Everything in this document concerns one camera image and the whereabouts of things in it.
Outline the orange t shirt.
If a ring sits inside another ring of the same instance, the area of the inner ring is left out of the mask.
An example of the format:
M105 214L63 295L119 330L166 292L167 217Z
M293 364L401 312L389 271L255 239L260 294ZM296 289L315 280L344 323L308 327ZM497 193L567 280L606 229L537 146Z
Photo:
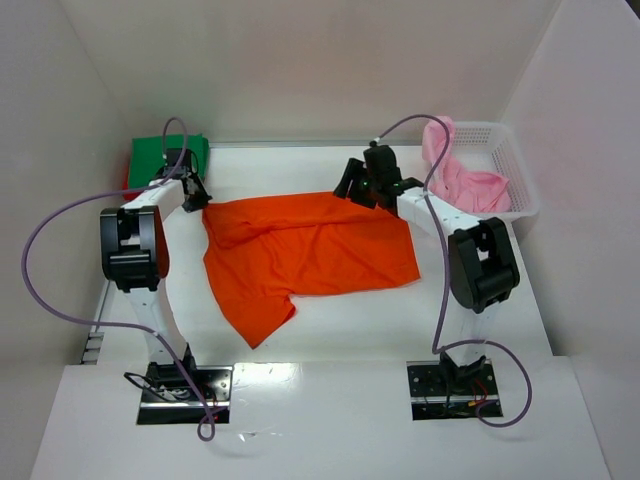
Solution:
M202 223L212 293L252 349L295 315L293 296L398 288L421 277L405 221L330 192L211 203Z

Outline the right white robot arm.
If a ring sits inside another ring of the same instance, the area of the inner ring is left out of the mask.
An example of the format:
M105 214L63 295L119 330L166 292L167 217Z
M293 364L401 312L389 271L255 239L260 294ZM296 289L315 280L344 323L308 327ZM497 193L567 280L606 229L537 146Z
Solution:
M373 144L363 160L349 159L334 195L370 209L380 207L442 241L445 306L432 349L447 387L473 382L487 362L489 333L500 306L520 283L506 224L497 217L465 213L429 192L418 179L404 178L387 145ZM450 298L465 312L459 315L459 339L444 345L440 338Z

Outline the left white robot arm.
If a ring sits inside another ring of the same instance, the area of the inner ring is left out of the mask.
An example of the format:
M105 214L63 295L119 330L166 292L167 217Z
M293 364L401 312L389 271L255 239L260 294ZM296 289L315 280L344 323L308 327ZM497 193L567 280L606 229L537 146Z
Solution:
M127 373L125 378L160 401L178 402L194 394L176 361L191 372L195 360L167 295L170 255L164 221L178 208L187 213L204 209L211 196L197 173L197 157L191 150L170 148L163 159L149 190L120 208L101 212L101 257L105 277L124 293L138 323L164 339L148 338L147 373Z

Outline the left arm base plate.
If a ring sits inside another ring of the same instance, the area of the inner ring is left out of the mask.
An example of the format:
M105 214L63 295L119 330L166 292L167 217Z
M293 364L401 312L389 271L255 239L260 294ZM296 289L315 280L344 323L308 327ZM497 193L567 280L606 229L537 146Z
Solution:
M149 364L145 374L125 372L124 378L141 391L138 425L197 425L205 417L199 394L213 411L216 424L230 420L233 368L203 367L188 371L195 388L178 368Z

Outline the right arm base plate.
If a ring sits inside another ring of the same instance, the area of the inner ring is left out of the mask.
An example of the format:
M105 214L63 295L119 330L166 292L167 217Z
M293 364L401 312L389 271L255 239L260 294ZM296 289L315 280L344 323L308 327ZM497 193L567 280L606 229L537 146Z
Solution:
M483 418L503 417L490 361L458 376L439 361L408 362L406 371L414 421L476 418L477 408Z

